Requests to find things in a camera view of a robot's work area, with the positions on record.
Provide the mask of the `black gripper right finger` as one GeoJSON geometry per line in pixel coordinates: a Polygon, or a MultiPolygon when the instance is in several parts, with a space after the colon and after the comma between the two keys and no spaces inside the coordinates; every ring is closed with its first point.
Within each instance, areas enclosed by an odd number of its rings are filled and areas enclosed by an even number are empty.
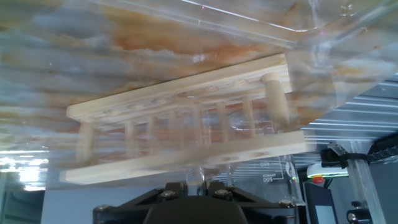
{"type": "Polygon", "coordinates": [[[205,182],[205,188],[206,196],[239,206],[248,223],[295,224],[295,203],[290,200],[270,202],[223,182],[205,182]]]}

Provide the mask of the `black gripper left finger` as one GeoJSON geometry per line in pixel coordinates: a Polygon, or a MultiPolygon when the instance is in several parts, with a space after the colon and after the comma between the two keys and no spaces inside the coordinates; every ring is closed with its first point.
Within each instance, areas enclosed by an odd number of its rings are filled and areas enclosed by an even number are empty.
{"type": "Polygon", "coordinates": [[[98,205],[93,209],[93,224],[144,223],[149,210],[160,203],[187,195],[186,182],[169,182],[122,205],[98,205]]]}

